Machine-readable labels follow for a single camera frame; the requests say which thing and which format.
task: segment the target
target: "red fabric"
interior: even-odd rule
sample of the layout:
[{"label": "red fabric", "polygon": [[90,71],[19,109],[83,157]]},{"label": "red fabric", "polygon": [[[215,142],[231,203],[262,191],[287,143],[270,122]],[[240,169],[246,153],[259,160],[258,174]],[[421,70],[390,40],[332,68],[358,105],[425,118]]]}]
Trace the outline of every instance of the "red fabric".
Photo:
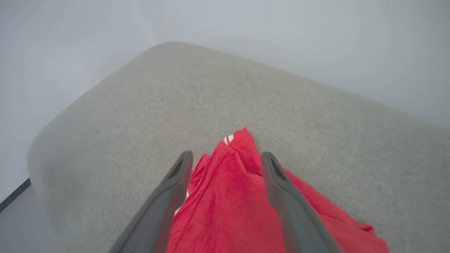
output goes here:
[{"label": "red fabric", "polygon": [[[371,225],[356,222],[286,172],[343,252],[389,252]],[[211,156],[204,154],[198,162],[166,252],[285,252],[278,214],[267,200],[259,152],[246,128],[235,132],[229,145],[220,142]]]}]

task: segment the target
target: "gray cushion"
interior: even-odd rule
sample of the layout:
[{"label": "gray cushion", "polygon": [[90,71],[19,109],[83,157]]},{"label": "gray cushion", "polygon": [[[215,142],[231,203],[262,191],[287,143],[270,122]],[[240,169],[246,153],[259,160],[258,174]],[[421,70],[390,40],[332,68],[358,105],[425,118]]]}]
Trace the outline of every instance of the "gray cushion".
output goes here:
[{"label": "gray cushion", "polygon": [[243,127],[393,252],[450,251],[449,129],[185,43],[147,50],[62,111],[31,146],[30,177],[69,252],[107,252],[182,151],[197,162]]}]

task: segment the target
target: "floor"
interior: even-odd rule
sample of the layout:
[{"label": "floor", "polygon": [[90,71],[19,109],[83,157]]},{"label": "floor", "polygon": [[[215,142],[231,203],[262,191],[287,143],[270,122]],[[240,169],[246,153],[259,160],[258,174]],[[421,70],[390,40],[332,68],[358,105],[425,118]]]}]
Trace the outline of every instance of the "floor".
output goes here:
[{"label": "floor", "polygon": [[32,185],[0,212],[0,252],[66,252],[38,206]]}]

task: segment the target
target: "crumpled red cloth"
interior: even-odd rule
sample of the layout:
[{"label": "crumpled red cloth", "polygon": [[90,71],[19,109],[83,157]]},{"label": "crumpled red cloth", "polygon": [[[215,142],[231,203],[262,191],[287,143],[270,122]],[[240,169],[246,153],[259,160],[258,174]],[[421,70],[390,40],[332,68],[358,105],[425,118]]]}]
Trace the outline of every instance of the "crumpled red cloth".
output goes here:
[{"label": "crumpled red cloth", "polygon": [[[356,222],[285,171],[343,252],[389,252],[371,225]],[[278,214],[267,200],[260,155],[246,128],[225,138],[211,156],[202,156],[188,191],[174,217],[166,252],[285,252]]]}]

